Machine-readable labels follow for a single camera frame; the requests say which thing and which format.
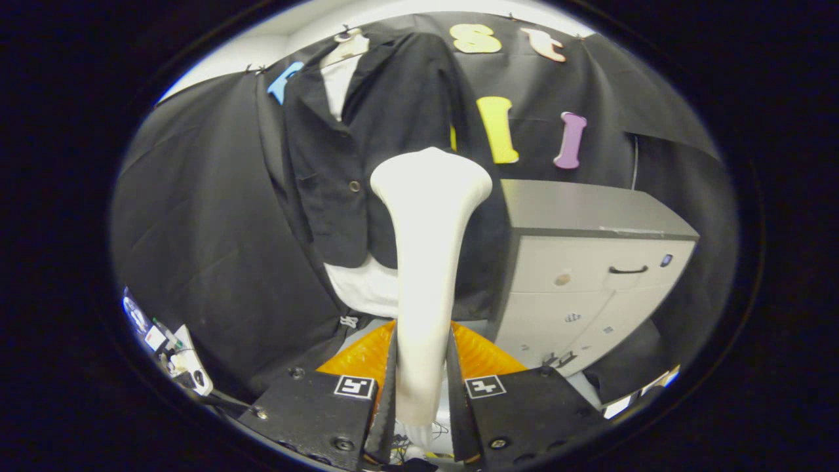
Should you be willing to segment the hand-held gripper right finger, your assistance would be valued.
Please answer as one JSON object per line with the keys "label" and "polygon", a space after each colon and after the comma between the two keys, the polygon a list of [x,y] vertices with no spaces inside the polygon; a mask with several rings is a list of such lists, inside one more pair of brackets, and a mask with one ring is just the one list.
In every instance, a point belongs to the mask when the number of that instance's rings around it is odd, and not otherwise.
{"label": "hand-held gripper right finger", "polygon": [[573,454],[606,418],[555,368],[525,368],[473,330],[450,325],[454,457],[468,471],[522,471]]}

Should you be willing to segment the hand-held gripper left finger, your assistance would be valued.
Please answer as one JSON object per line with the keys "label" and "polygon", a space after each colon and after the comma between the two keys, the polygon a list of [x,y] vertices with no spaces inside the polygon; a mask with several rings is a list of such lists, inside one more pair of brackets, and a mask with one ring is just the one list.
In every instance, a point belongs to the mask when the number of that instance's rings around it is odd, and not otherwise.
{"label": "hand-held gripper left finger", "polygon": [[380,469],[395,439],[395,323],[372,330],[323,366],[288,368],[239,424],[284,453],[336,469]]}

